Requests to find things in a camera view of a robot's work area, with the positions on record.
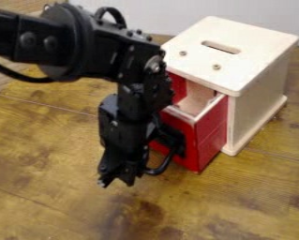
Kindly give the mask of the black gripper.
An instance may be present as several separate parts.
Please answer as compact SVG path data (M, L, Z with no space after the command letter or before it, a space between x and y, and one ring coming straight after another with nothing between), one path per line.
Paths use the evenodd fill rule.
M150 140L159 126L158 113L131 120L118 108L118 96L109 95L99 108L99 135L106 147L98 171L98 185L107 188L114 180L129 187L142 177L150 158Z

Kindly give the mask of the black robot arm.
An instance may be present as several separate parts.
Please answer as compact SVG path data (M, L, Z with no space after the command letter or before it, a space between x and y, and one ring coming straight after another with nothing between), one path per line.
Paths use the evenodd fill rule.
M98 183L129 186L147 167L150 142L162 133L159 112L174 91L166 52L139 30L130 30L121 11L90 13L68 3L44 8L38 17L0 9L0 73L27 83L74 82L83 77L118 83L98 108L99 135L106 148Z

